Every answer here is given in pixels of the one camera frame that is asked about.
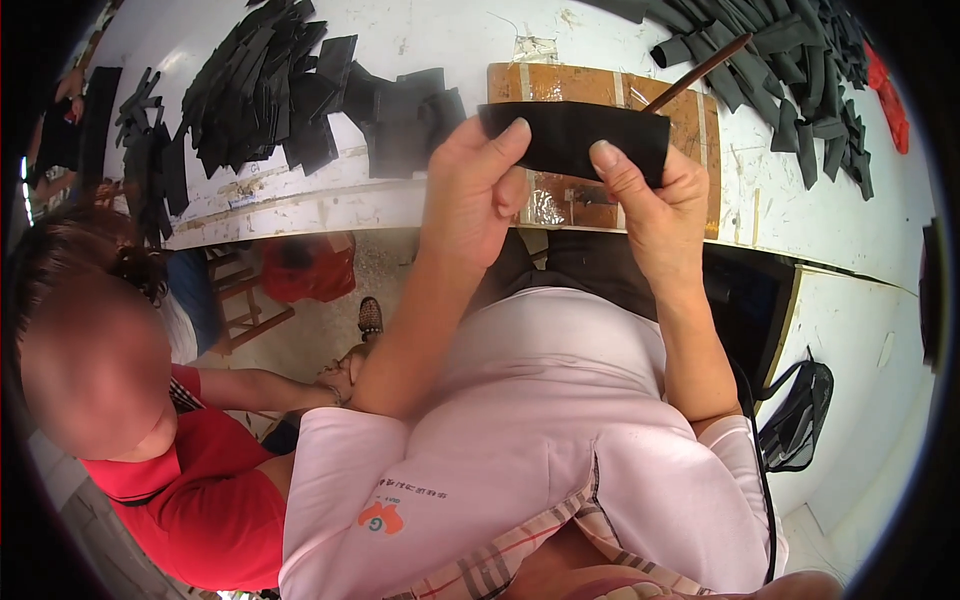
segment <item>fingernail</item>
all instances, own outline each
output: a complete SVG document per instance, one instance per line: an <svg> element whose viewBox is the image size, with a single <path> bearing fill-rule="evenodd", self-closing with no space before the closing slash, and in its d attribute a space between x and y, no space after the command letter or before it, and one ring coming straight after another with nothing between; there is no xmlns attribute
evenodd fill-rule
<svg viewBox="0 0 960 600"><path fill-rule="evenodd" d="M607 140L601 139L590 146L590 158L597 174L603 175L616 166L620 160L620 151Z"/></svg>
<svg viewBox="0 0 960 600"><path fill-rule="evenodd" d="M523 117L517 117L514 119L514 122L510 124L510 127L507 128L508 132L521 132L523 130L529 130L530 123L527 122Z"/></svg>

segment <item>pink shirt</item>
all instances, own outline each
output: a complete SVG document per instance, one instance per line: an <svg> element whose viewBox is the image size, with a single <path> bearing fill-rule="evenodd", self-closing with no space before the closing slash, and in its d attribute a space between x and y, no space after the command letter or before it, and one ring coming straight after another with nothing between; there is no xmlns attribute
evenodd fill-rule
<svg viewBox="0 0 960 600"><path fill-rule="evenodd" d="M727 418L698 441L660 399L664 360L656 324L539 288L464 323L436 388L444 403L412 429L311 411L283 597L390 595L563 503L592 473L620 547L718 592L759 588L769 534L749 424Z"/></svg>

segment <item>cutting board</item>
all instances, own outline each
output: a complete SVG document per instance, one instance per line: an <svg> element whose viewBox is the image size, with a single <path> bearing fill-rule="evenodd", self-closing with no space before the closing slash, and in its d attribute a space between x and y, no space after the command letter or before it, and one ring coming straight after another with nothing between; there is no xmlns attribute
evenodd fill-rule
<svg viewBox="0 0 960 600"><path fill-rule="evenodd" d="M493 62L487 67L487 102L561 101L643 110L670 84L568 64ZM660 110L670 117L670 143L704 165L710 176L706 239L715 240L720 223L720 129L713 98L686 90ZM518 227L583 228L625 231L623 209L605 204L596 181L529 172L530 202L515 219Z"/></svg>

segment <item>wooden stool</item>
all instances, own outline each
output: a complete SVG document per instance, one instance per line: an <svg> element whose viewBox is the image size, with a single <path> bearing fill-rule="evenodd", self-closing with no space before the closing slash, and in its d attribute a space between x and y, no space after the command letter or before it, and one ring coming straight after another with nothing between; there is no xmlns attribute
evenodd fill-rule
<svg viewBox="0 0 960 600"><path fill-rule="evenodd" d="M283 304L282 312L261 322L260 315L263 313L263 309L256 304L256 297L253 295L253 288L259 285L260 276L254 275L253 269L248 267L218 279L216 277L217 269L237 262L240 255L236 252L218 254L213 249L207 249L206 252L209 256L206 265L210 273L210 281L213 284L213 292L217 297L220 325L223 327L220 340L211 350L222 356L230 356L240 346L296 314L292 306ZM235 319L228 320L227 312L224 310L224 301L244 293L247 295L248 312ZM233 336L230 333L232 329L241 329L243 332Z"/></svg>

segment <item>woman's left hand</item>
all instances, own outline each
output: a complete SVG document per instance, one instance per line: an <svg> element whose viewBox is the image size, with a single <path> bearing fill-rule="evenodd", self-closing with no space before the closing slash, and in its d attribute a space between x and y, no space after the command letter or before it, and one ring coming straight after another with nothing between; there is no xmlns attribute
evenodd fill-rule
<svg viewBox="0 0 960 600"><path fill-rule="evenodd" d="M460 124L430 158L420 255L483 275L530 196L525 170L514 166L529 145L524 119L494 140L479 117Z"/></svg>

